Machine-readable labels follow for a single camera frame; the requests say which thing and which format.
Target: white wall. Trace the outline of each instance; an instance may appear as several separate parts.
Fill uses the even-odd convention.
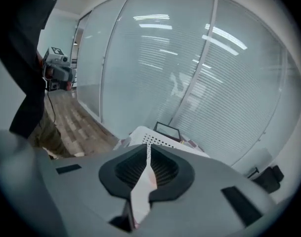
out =
[[[54,9],[48,18],[45,29],[41,31],[38,51],[44,56],[49,46],[60,48],[68,57],[71,54],[79,16]]]
[[[88,0],[81,16],[107,0]],[[290,52],[301,75],[301,35],[277,0],[233,0],[258,16]],[[301,181],[301,114],[297,125],[272,164],[278,164],[285,175],[282,187],[272,196],[281,201],[292,195]]]
[[[9,130],[12,120],[25,98],[0,60],[0,130]]]
[[[55,8],[79,15],[85,4],[86,0],[57,0]]]

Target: metal frame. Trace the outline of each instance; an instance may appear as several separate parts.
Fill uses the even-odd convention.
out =
[[[185,93],[183,99],[181,100],[181,103],[180,103],[177,111],[175,112],[173,118],[169,122],[170,126],[175,125],[175,123],[177,121],[177,118],[180,116],[180,114],[182,112],[182,109],[185,106],[185,104],[187,102],[187,99],[188,99],[189,95],[191,94],[191,92],[193,90],[193,87],[194,87],[194,85],[195,85],[195,83],[196,83],[196,81],[197,81],[197,79],[200,75],[200,72],[201,72],[200,65],[202,65],[204,63],[206,55],[207,55],[207,53],[209,51],[209,48],[210,48],[210,43],[211,43],[210,39],[211,39],[212,34],[213,34],[213,27],[215,25],[215,20],[216,20],[217,4],[218,4],[218,0],[214,0],[211,23],[210,23],[210,29],[209,29],[209,33],[208,33],[208,39],[205,42],[205,45],[204,45],[203,50],[202,50],[201,58],[199,60],[199,63],[196,66],[196,70],[195,70],[194,75],[192,77],[192,80],[191,80],[191,82],[188,86],[188,89],[186,90],[186,93]]]
[[[103,121],[103,110],[102,110],[102,99],[103,99],[103,94],[102,94],[102,91],[103,91],[103,87],[102,85],[104,84],[104,76],[103,76],[103,72],[104,72],[104,66],[105,66],[105,58],[107,56],[107,51],[108,51],[108,48],[109,48],[109,45],[110,45],[110,41],[111,41],[111,38],[113,36],[113,32],[114,32],[114,29],[115,29],[115,26],[116,26],[116,22],[118,21],[118,19],[120,18],[120,15],[123,11],[123,8],[125,7],[126,3],[127,3],[128,0],[125,0],[125,2],[123,3],[123,6],[122,8],[120,9],[120,12],[119,12],[119,15],[117,16],[116,20],[115,20],[115,23],[113,25],[113,28],[112,28],[112,31],[111,31],[111,34],[110,34],[110,37],[109,37],[109,41],[107,42],[107,45],[106,45],[106,48],[105,48],[105,53],[104,53],[104,56],[103,56],[103,63],[102,63],[102,70],[101,70],[101,79],[100,79],[100,96],[99,96],[99,117],[100,117],[100,122],[102,123]]]
[[[177,131],[178,131],[179,137],[176,138],[176,137],[173,137],[173,136],[171,136],[171,135],[168,135],[168,134],[165,134],[165,133],[162,133],[162,132],[157,131],[158,124],[161,124],[161,125],[163,125],[163,126],[172,128],[173,130],[177,130]],[[170,139],[172,139],[172,140],[175,140],[175,141],[177,141],[177,142],[181,142],[181,135],[180,135],[179,129],[176,129],[176,128],[172,127],[172,126],[168,126],[168,125],[166,125],[166,124],[163,124],[163,123],[157,121],[157,123],[156,123],[156,125],[155,125],[155,128],[154,128],[154,131],[155,131],[155,132],[158,132],[158,133],[160,133],[160,134],[162,134],[162,135],[164,135],[164,136],[166,136],[166,137],[168,137],[168,138],[170,138]]]
[[[78,24],[77,24],[76,31],[75,31],[75,34],[74,34],[74,37],[73,37],[73,41],[72,41],[72,48],[71,48],[70,58],[71,58],[71,56],[72,56],[73,44],[75,43],[75,39],[76,39],[77,32],[78,32],[78,29],[79,29],[80,21],[83,20],[83,19],[84,19],[86,16],[88,16],[88,15],[89,15],[89,17],[90,17],[91,12],[92,12],[92,11],[88,12],[86,15],[84,15],[82,18],[80,18],[80,19],[78,20]]]
[[[281,78],[281,82],[280,82],[280,86],[279,88],[281,89],[281,91],[283,90],[284,88],[284,85],[285,85],[285,82],[287,80],[287,70],[288,70],[288,49],[286,48],[286,46],[284,47],[284,52],[283,52],[283,56],[282,56],[282,66],[283,66],[283,69],[284,69],[284,73],[282,75],[282,78]]]

